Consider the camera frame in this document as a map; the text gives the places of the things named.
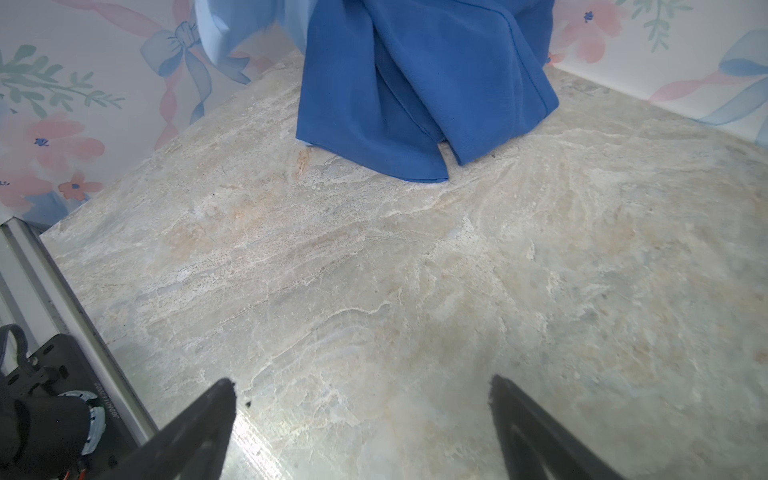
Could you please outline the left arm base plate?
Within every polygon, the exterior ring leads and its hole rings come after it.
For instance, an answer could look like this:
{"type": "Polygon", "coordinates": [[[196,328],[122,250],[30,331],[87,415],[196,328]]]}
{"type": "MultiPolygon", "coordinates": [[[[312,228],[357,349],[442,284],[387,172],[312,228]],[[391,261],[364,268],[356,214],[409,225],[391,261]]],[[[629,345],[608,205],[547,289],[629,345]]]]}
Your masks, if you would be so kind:
{"type": "Polygon", "coordinates": [[[21,427],[10,478],[111,479],[139,446],[70,335],[3,373],[1,399],[21,427]]]}

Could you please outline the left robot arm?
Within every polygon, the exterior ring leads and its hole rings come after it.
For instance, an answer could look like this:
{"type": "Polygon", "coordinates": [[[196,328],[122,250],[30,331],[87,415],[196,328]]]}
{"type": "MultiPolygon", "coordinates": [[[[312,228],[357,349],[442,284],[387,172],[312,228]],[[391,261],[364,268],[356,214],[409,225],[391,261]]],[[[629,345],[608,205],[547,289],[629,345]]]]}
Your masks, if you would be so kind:
{"type": "Polygon", "coordinates": [[[90,368],[68,335],[30,354],[21,326],[3,325],[2,356],[10,342],[16,368],[1,376],[1,477],[80,476],[107,426],[90,368]]]}

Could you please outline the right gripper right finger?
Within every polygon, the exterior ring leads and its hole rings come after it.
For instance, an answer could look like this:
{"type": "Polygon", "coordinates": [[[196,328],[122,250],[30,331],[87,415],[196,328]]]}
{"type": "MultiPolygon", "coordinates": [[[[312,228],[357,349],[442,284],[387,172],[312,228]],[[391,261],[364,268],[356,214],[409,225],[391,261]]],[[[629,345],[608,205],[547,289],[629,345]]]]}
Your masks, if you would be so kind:
{"type": "Polygon", "coordinates": [[[489,406],[510,479],[623,479],[512,380],[493,376],[489,406]]]}

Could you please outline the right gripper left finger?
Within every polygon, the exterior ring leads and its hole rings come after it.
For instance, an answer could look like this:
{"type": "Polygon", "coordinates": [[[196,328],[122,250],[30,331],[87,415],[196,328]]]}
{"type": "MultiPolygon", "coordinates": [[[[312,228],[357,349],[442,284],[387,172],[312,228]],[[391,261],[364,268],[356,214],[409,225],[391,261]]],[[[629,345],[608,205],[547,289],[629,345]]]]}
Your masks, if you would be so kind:
{"type": "Polygon", "coordinates": [[[100,477],[218,480],[235,419],[235,384],[223,378],[115,469],[100,477]]]}

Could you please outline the light blue cloth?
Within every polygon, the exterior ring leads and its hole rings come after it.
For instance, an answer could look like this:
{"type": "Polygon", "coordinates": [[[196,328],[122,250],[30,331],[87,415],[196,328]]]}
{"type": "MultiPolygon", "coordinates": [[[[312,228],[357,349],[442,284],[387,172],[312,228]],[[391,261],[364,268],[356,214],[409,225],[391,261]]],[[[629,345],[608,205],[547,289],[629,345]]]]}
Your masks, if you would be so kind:
{"type": "Polygon", "coordinates": [[[205,53],[221,64],[238,45],[275,23],[304,54],[316,5],[317,0],[198,0],[194,11],[205,53]]]}

